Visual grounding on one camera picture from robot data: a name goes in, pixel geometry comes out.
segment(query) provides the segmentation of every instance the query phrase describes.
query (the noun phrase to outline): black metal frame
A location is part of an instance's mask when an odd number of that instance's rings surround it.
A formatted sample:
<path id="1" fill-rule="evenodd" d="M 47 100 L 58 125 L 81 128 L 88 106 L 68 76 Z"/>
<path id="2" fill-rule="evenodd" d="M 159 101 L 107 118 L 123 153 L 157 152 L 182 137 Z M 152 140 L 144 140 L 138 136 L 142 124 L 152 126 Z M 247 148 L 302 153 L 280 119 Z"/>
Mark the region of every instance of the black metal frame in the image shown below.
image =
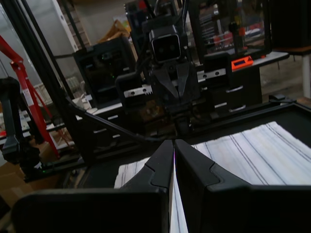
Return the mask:
<path id="1" fill-rule="evenodd" d="M 202 126 L 199 129 L 195 130 L 193 133 L 183 137 L 183 139 L 190 144 L 197 144 L 202 142 L 202 136 L 207 133 L 217 132 L 218 130 L 229 128 L 237 125 L 240 122 L 251 122 L 256 119 L 261 119 L 263 116 L 273 115 L 278 112 L 287 111 L 291 108 L 297 108 L 301 111 L 305 111 L 311 116 L 311 108 L 308 108 L 304 105 L 296 103 L 295 100 L 285 100 L 285 101 L 271 101 L 265 104 L 259 104 L 250 108 L 247 108 L 243 111 L 236 112 L 234 114 L 228 114 L 226 116 L 220 117 L 219 119 L 214 120 L 213 123 L 206 126 Z M 143 153 L 149 151 L 150 148 L 156 148 L 159 146 L 160 142 L 154 143 L 128 143 L 124 144 L 124 147 L 119 147 L 116 150 L 107 151 L 107 153 L 102 153 L 97 155 L 94 159 L 94 163 L 107 162 L 114 160 L 118 157 L 129 157 L 137 153 Z M 71 171 L 80 167 L 87 166 L 87 164 L 79 160 L 79 156 L 68 158 L 65 161 L 46 164 L 43 167 L 45 173 L 33 178 L 27 178 L 26 181 L 30 182 L 37 179 L 42 179 L 51 175 L 54 175 L 63 171 Z"/>
<path id="2" fill-rule="evenodd" d="M 43 172 L 41 174 L 34 177 L 26 177 L 26 181 L 42 179 L 57 172 L 73 170 L 99 161 L 111 160 L 116 158 L 116 156 L 130 156 L 133 153 L 141 152 L 152 146 L 156 147 L 159 145 L 162 141 L 161 139 L 145 138 L 141 135 L 134 134 L 108 120 L 91 115 L 84 109 L 79 109 L 72 104 L 70 100 L 67 100 L 64 93 L 60 90 L 57 77 L 18 0 L 1 0 L 1 3 L 81 154 L 60 162 L 45 164 L 42 167 Z M 190 139 L 191 137 L 199 136 L 206 131 L 225 127 L 244 119 L 250 120 L 252 117 L 260 117 L 262 114 L 271 113 L 274 110 L 295 105 L 295 103 L 289 103 L 284 106 L 278 105 L 279 103 L 268 103 L 251 108 L 247 111 L 230 115 L 226 119 L 220 118 L 217 120 L 217 123 L 203 127 L 200 130 L 191 133 L 187 138 Z M 93 140 L 96 138 L 96 134 L 79 127 L 76 115 L 79 115 L 96 125 L 106 127 L 113 132 L 119 133 L 122 136 L 121 142 L 112 147 L 107 147 L 105 150 L 94 152 Z"/>
<path id="3" fill-rule="evenodd" d="M 63 73 L 62 73 L 62 71 L 61 71 L 61 69 L 60 69 L 60 67 L 58 65 L 58 63 L 57 63 L 57 61 L 54 58 L 53 52 L 50 49 L 50 47 L 48 45 L 48 42 L 46 41 L 46 39 L 45 39 L 45 37 L 44 37 L 44 35 L 43 35 L 43 33 L 42 33 L 38 23 L 37 23 L 37 20 L 35 19 L 32 11 L 31 11 L 28 3 L 27 3 L 27 1 L 26 0 L 21 0 L 21 2 L 22 2 L 22 4 L 23 4 L 23 6 L 24 6 L 24 8 L 25 8 L 25 10 L 26 10 L 26 12 L 27 12 L 27 14 L 29 16 L 29 19 L 33 23 L 33 26 L 34 26 L 35 30 L 38 33 L 38 36 L 39 36 L 39 38 L 40 38 L 44 48 L 46 49 L 46 51 L 47 51 L 47 53 L 48 53 L 48 55 L 50 57 L 50 60 L 52 61 L 53 66 L 55 67 L 56 72 L 57 72 L 60 80 L 62 81 L 62 83 L 64 85 L 64 88 L 65 88 L 67 94 L 69 95 L 70 98 L 74 99 L 72 91 L 71 91 L 71 89 L 70 89 L 70 87 L 69 87 L 69 85 L 68 85 L 68 83 L 67 83 L 67 81 L 66 81 L 66 79 L 65 79 L 65 77 L 64 77 L 64 75 L 63 75 Z"/>
<path id="4" fill-rule="evenodd" d="M 37 70 L 46 90 L 65 123 L 72 139 L 75 141 L 77 148 L 81 152 L 85 162 L 88 161 L 88 154 L 92 154 L 84 146 L 84 137 L 87 133 L 77 129 L 77 119 L 75 114 L 68 112 L 65 94 L 62 93 L 57 77 L 47 59 L 35 33 L 25 16 L 18 0 L 2 0 L 1 4 L 10 19 L 16 33 L 18 34 L 27 54 L 29 55 L 35 69 Z"/>
<path id="5" fill-rule="evenodd" d="M 197 53 L 199 56 L 200 63 L 202 64 L 204 61 L 204 55 L 206 55 L 204 42 L 202 39 L 202 31 L 200 27 L 200 21 L 199 21 L 199 4 L 206 3 L 207 0 L 191 0 L 189 4 L 189 17 L 191 21 L 191 26 L 193 30 L 194 35 L 194 41 L 197 48 Z M 268 10 L 268 0 L 263 0 L 263 12 L 264 12 L 264 28 L 265 28 L 265 49 L 261 51 L 254 52 L 250 54 L 250 56 L 255 60 L 260 58 L 263 55 L 266 55 L 272 51 L 271 49 L 271 31 L 270 31 L 270 16 L 269 16 L 269 10 Z M 239 59 L 244 56 L 240 55 L 232 55 L 232 60 Z"/>

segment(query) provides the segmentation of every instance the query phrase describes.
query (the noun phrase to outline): gray stripe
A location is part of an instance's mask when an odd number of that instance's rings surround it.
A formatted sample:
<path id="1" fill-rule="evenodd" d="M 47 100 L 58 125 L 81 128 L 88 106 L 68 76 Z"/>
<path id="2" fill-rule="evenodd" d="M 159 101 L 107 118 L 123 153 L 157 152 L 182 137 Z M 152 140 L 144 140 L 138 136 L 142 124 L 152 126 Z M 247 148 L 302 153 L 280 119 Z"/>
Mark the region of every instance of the gray stripe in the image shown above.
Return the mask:
<path id="1" fill-rule="evenodd" d="M 244 133 L 241 133 L 243 135 L 243 137 L 247 140 L 248 144 L 254 149 L 254 151 L 256 151 L 256 153 L 263 159 L 263 161 L 269 166 L 269 168 L 280 178 L 280 180 L 284 183 L 285 181 L 283 181 L 283 179 L 280 177 L 280 175 L 273 169 L 273 167 L 264 159 L 264 157 L 256 150 L 256 148 L 250 143 L 250 141 L 245 137 Z"/>

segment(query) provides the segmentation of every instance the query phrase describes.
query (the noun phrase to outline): white wall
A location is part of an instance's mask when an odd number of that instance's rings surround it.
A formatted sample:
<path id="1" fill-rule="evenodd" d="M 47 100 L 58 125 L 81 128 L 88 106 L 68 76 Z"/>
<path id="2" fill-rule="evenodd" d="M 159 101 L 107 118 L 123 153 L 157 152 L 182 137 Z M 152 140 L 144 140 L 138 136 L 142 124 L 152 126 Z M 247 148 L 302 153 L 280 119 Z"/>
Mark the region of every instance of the white wall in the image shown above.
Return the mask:
<path id="1" fill-rule="evenodd" d="M 76 5 L 76 11 L 87 37 L 96 44 L 111 28 L 113 17 L 125 14 L 124 3 L 133 0 L 102 0 Z"/>
<path id="2" fill-rule="evenodd" d="M 52 52 L 54 55 L 71 54 L 74 52 L 69 38 L 63 28 L 61 21 L 56 13 L 52 0 L 27 0 Z M 8 44 L 24 58 L 29 79 L 32 85 L 42 83 L 35 69 L 27 61 L 27 56 L 22 44 L 17 35 L 5 20 L 3 14 L 0 14 L 0 34 L 8 42 Z M 3 62 L 10 76 L 16 78 L 10 66 L 10 60 L 0 53 L 0 59 Z M 58 64 L 65 77 L 76 76 L 82 80 L 79 69 L 73 58 L 58 60 Z M 7 75 L 2 71 L 0 65 L 0 78 L 5 78 Z"/>

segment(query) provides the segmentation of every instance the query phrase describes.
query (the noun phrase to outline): black cable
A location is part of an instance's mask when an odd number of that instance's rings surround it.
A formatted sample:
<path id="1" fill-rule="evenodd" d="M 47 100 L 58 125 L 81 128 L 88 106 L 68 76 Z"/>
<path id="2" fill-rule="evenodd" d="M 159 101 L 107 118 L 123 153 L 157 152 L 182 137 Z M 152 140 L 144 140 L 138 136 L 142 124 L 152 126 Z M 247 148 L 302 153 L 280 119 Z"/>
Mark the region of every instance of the black cable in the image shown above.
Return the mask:
<path id="1" fill-rule="evenodd" d="M 180 13 L 179 13 L 179 15 L 178 15 L 178 18 L 176 19 L 176 21 L 175 21 L 175 25 L 179 22 L 179 20 L 182 18 L 182 15 L 183 15 L 183 12 L 184 12 L 184 6 L 185 6 L 185 0 L 183 0 L 183 6 L 182 6 L 182 9 L 181 9 L 181 11 L 180 11 Z"/>
<path id="2" fill-rule="evenodd" d="M 148 0 L 144 0 L 144 2 L 145 2 L 145 5 L 147 7 L 147 10 L 148 10 L 151 18 L 155 18 L 156 16 L 155 16 L 154 12 L 152 11 L 151 6 L 150 6 Z"/>
<path id="3" fill-rule="evenodd" d="M 136 70 L 136 73 L 138 74 L 141 74 L 141 72 L 143 71 L 144 69 L 144 66 L 150 62 L 151 60 L 151 57 L 147 57 L 145 60 L 142 61 L 142 63 L 140 64 L 140 66 L 138 67 L 138 69 Z"/>
<path id="4" fill-rule="evenodd" d="M 161 3 L 161 0 L 156 0 L 155 2 L 155 10 L 154 10 L 155 16 L 157 16 L 158 14 L 158 10 L 159 10 L 158 8 L 159 8 L 160 3 Z"/>
<path id="5" fill-rule="evenodd" d="M 139 54 L 138 54 L 138 58 L 137 58 L 137 61 L 136 61 L 136 64 L 135 64 L 135 70 L 138 69 L 139 64 L 140 64 L 140 61 L 142 60 L 142 58 L 143 58 L 144 55 L 145 55 L 145 52 L 146 52 L 147 49 L 148 49 L 148 44 L 149 44 L 148 36 L 145 35 L 144 43 L 142 44 L 141 50 L 140 50 L 140 52 L 139 52 Z"/>
<path id="6" fill-rule="evenodd" d="M 183 6 L 183 29 L 184 32 L 186 32 L 186 19 L 187 19 L 187 12 L 189 7 L 189 0 L 184 0 L 184 6 Z"/>

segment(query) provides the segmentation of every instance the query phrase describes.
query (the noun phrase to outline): drawer handle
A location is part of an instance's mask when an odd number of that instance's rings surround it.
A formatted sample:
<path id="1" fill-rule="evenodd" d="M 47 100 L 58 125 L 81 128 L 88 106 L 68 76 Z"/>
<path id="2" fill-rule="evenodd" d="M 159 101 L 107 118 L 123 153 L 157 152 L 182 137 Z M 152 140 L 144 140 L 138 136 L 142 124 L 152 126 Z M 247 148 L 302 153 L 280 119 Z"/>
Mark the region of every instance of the drawer handle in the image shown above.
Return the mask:
<path id="1" fill-rule="evenodd" d="M 229 112 L 233 113 L 233 112 L 236 112 L 236 111 L 242 110 L 242 109 L 244 109 L 244 108 L 246 108 L 246 105 L 243 105 L 242 107 L 240 107 L 240 108 L 236 108 L 236 109 L 229 109 Z"/>
<path id="2" fill-rule="evenodd" d="M 242 86 L 239 86 L 239 87 L 231 89 L 231 90 L 226 90 L 226 93 L 231 93 L 231 92 L 239 91 L 239 90 L 241 90 L 243 88 L 244 88 L 244 86 L 242 85 Z"/>

